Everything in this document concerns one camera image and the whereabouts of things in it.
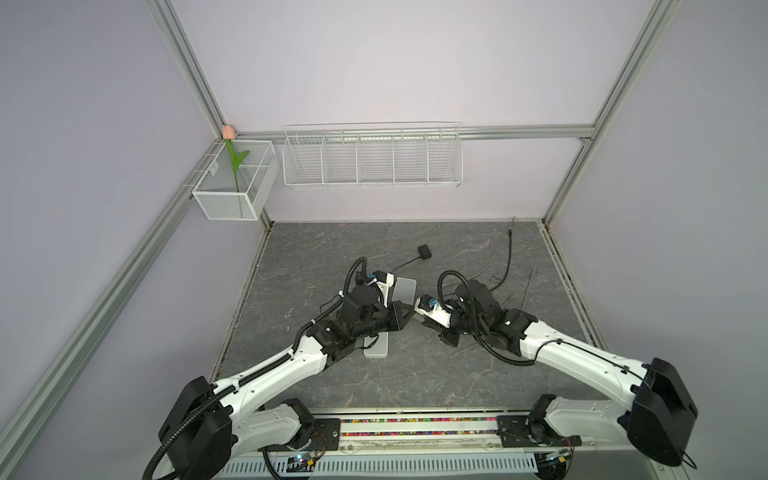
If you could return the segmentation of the white network switch box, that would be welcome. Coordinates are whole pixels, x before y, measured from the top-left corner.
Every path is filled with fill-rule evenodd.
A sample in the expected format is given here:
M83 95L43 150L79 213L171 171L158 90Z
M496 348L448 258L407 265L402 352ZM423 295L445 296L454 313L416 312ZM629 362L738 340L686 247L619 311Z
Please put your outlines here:
M391 290L390 300L412 307L416 299L417 281L411 278L396 277Z

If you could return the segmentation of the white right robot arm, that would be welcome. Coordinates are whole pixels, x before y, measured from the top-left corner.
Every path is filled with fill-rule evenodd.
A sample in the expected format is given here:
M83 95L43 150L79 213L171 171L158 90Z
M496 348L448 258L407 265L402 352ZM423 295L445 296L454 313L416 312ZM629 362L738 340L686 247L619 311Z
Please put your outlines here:
M688 453L699 410L677 368L654 358L648 363L589 345L519 308L504 308L492 288L455 270L459 284L448 299L439 288L422 296L417 310L451 346L469 335L497 360L517 367L544 364L605 396L606 420L592 436L626 441L647 458L671 467L695 468Z

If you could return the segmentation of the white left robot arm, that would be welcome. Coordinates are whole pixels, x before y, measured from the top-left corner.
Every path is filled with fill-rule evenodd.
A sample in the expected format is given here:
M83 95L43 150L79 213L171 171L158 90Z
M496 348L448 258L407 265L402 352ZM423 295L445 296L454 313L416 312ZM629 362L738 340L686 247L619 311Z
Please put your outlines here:
M181 390L158 432L160 445L142 476L151 479L168 459L170 479L211 479L233 457L264 447L300 447L311 440L314 417L297 399L268 403L351 353L402 330L414 315L415 280L368 272L356 259L335 300L302 325L290 346L231 377L199 376Z

